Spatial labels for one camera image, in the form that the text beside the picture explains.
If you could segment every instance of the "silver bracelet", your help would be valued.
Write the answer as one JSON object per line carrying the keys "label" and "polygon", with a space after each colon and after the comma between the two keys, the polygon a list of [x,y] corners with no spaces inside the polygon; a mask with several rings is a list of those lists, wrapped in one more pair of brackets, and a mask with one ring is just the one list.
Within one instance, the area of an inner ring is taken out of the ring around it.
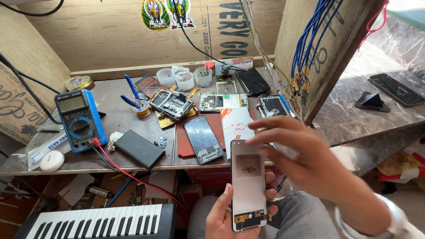
{"label": "silver bracelet", "polygon": [[405,213],[397,207],[391,200],[374,193],[385,205],[391,213],[391,226],[387,228],[386,232],[378,236],[367,236],[359,233],[349,225],[347,225],[340,214],[338,206],[335,207],[335,220],[342,233],[349,239],[398,239],[402,238],[405,234],[404,223],[406,222]]}

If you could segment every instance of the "blue multimeter case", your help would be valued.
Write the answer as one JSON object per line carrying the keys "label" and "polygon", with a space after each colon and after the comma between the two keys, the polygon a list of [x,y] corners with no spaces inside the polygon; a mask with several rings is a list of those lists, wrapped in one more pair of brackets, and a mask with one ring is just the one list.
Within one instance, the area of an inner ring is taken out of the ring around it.
{"label": "blue multimeter case", "polygon": [[94,138],[100,145],[108,142],[90,91],[66,92],[55,96],[54,101],[74,153],[90,150],[88,140]]}

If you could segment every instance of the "keyboard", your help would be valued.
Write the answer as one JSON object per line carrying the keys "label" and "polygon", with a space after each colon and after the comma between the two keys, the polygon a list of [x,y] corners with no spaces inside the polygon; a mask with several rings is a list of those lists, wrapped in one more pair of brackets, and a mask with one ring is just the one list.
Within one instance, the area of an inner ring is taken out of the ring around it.
{"label": "keyboard", "polygon": [[173,238],[173,204],[100,208],[28,217],[13,239]]}

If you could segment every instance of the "grey pants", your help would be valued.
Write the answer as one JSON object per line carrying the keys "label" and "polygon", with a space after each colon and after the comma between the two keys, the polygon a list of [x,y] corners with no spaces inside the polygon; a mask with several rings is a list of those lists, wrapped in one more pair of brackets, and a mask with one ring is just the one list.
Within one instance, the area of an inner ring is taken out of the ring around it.
{"label": "grey pants", "polygon": [[[190,216],[188,239],[205,238],[205,220],[218,197],[205,196],[193,208]],[[269,225],[279,229],[276,239],[339,239],[338,232],[317,198],[306,192],[296,192],[281,198],[272,199],[267,206],[276,205],[279,211]]]}

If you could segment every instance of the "red string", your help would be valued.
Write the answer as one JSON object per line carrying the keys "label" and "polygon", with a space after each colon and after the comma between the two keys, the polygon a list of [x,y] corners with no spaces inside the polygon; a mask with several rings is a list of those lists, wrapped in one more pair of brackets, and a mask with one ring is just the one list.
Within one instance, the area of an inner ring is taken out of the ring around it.
{"label": "red string", "polygon": [[149,184],[146,184],[146,183],[144,183],[143,181],[140,181],[140,180],[138,180],[137,178],[135,178],[135,177],[133,177],[133,176],[131,176],[131,175],[129,175],[128,173],[126,173],[126,172],[124,172],[124,170],[122,170],[120,167],[118,167],[109,157],[108,157],[108,155],[105,153],[105,151],[103,150],[103,148],[102,147],[99,147],[100,148],[100,150],[102,150],[102,152],[103,152],[103,154],[108,158],[108,160],[111,162],[111,164],[114,166],[114,167],[116,167],[118,170],[120,170],[123,174],[125,174],[125,175],[127,175],[128,177],[130,177],[130,178],[132,178],[132,179],[134,179],[134,180],[136,180],[136,181],[138,181],[139,183],[142,183],[142,184],[144,184],[145,186],[147,186],[147,187],[150,187],[150,188],[153,188],[153,189],[155,189],[155,190],[158,190],[158,191],[160,191],[160,192],[162,192],[162,193],[165,193],[166,195],[168,195],[169,197],[171,197],[174,201],[176,201],[180,206],[182,206],[184,209],[186,209],[186,207],[185,206],[183,206],[183,204],[181,203],[181,202],[179,202],[175,197],[173,197],[171,194],[169,194],[169,193],[167,193],[167,192],[165,192],[165,191],[163,191],[163,190],[161,190],[161,189],[159,189],[159,188],[156,188],[156,187],[153,187],[153,186],[151,186],[151,185],[149,185]]}
{"label": "red string", "polygon": [[[390,1],[389,0],[385,0],[383,3],[382,3],[382,7],[381,7],[381,9],[373,16],[373,18],[371,18],[370,20],[369,20],[369,22],[368,22],[368,24],[366,25],[366,30],[369,32],[364,38],[363,38],[363,40],[360,42],[360,45],[359,45],[359,47],[358,47],[358,49],[357,49],[357,52],[359,52],[360,51],[360,47],[362,47],[362,45],[363,45],[363,43],[365,43],[365,41],[366,41],[366,39],[368,38],[368,36],[370,35],[370,34],[372,34],[372,33],[374,33],[374,32],[376,32],[376,31],[379,31],[379,30],[381,30],[383,27],[384,27],[384,25],[385,25],[385,23],[387,22],[387,5],[390,3]],[[371,30],[370,28],[369,28],[369,25],[371,24],[371,22],[372,22],[372,20],[373,19],[375,19],[378,15],[379,15],[379,13],[381,13],[381,11],[382,11],[382,9],[384,10],[384,22],[382,23],[382,26],[380,27],[380,28],[378,28],[378,29],[375,29],[375,30]]]}

